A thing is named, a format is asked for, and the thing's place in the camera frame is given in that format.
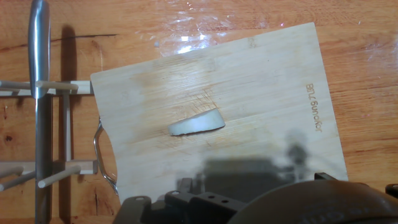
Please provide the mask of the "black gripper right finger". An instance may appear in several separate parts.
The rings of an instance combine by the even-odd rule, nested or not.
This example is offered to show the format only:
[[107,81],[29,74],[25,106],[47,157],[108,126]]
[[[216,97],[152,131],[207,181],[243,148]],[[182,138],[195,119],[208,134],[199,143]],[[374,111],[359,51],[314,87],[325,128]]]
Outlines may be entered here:
[[[314,174],[314,179],[315,180],[336,180],[333,176],[325,173],[325,172],[317,172]],[[398,197],[398,191],[397,191],[397,184],[389,184],[385,187],[385,193],[397,198]]]

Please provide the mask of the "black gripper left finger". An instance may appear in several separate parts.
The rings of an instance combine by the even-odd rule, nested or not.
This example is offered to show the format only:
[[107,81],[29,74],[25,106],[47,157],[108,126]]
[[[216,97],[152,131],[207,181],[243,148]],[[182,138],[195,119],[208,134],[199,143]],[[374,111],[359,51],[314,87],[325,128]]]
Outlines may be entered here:
[[192,179],[184,178],[163,200],[152,202],[147,196],[126,199],[113,223],[228,223],[245,205],[212,192],[195,195]]

